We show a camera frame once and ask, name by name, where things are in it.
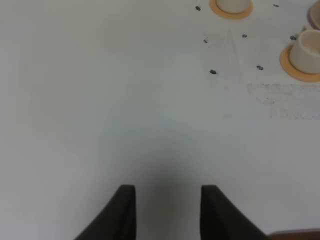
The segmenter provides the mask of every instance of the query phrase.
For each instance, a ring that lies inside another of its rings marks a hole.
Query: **brown object edge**
[[[319,240],[320,231],[291,231],[291,232],[275,232],[268,236],[270,240]]]
[[[254,9],[254,5],[251,1],[250,6],[247,10],[240,12],[240,13],[229,13],[229,12],[221,10],[218,7],[217,0],[210,0],[210,8],[215,14],[217,14],[218,16],[220,16],[222,18],[239,20],[239,19],[244,19],[244,18],[248,17],[252,13],[252,11]]]

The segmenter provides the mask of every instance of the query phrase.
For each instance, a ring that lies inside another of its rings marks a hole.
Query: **orange ring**
[[[226,11],[221,10],[218,5],[217,5],[217,0],[210,0],[210,8],[212,11],[214,11],[215,14],[218,16],[225,18],[225,19],[233,19],[233,20],[238,20],[238,19],[244,19],[248,17],[253,9],[254,5],[252,2],[250,2],[250,6],[247,10],[240,12],[240,13],[229,13]]]
[[[291,77],[303,82],[320,82],[320,73],[309,74],[296,69],[290,62],[290,51],[293,46],[286,47],[280,54],[280,64],[283,70]]]

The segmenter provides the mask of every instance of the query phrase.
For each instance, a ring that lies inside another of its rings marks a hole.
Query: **white cup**
[[[314,26],[320,29],[320,0],[310,8],[310,19]]]
[[[230,14],[239,14],[250,7],[251,0],[216,0],[217,6]]]
[[[299,35],[291,49],[290,62],[304,73],[320,73],[320,30],[306,30]]]

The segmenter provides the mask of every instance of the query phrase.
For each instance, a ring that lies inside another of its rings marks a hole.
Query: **black screw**
[[[264,69],[264,68],[263,68],[262,66],[260,66],[260,65],[257,65],[256,68],[259,69],[259,70],[263,70],[263,69]]]

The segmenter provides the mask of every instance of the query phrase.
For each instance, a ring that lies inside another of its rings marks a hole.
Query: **smudge mark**
[[[259,70],[263,70],[263,69],[264,69],[264,68],[263,68],[262,66],[260,66],[260,65],[257,65],[256,68],[259,69]]]

